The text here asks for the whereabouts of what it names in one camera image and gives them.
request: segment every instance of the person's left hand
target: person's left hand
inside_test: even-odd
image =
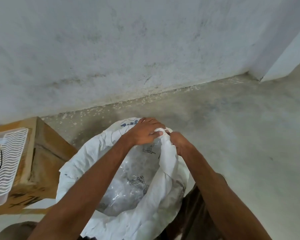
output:
[[[154,132],[157,128],[165,129],[166,127],[157,121],[156,118],[142,118],[123,137],[130,140],[133,145],[151,143],[155,138],[163,135],[161,131]]]

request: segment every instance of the brown cardboard box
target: brown cardboard box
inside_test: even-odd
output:
[[[16,177],[1,214],[42,214],[48,209],[23,209],[44,198],[56,198],[59,169],[77,150],[39,117],[0,126],[0,132],[28,128]]]

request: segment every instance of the transparent plastic packaging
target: transparent plastic packaging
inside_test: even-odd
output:
[[[117,216],[136,208],[159,169],[160,152],[159,139],[152,144],[134,146],[120,165],[97,210],[107,216]]]

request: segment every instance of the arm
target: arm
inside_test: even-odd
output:
[[[188,166],[208,212],[223,236],[227,240],[271,240],[254,214],[201,153],[179,132],[172,132],[170,139]]]
[[[162,132],[154,132],[157,128],[165,129],[165,126],[155,118],[140,119],[51,208],[28,240],[76,240],[129,150],[162,135]]]

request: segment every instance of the person's right arm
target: person's right arm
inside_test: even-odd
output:
[[[224,238],[271,240],[254,214],[212,169],[195,146],[179,132],[170,133],[170,139],[188,166],[208,212]]]

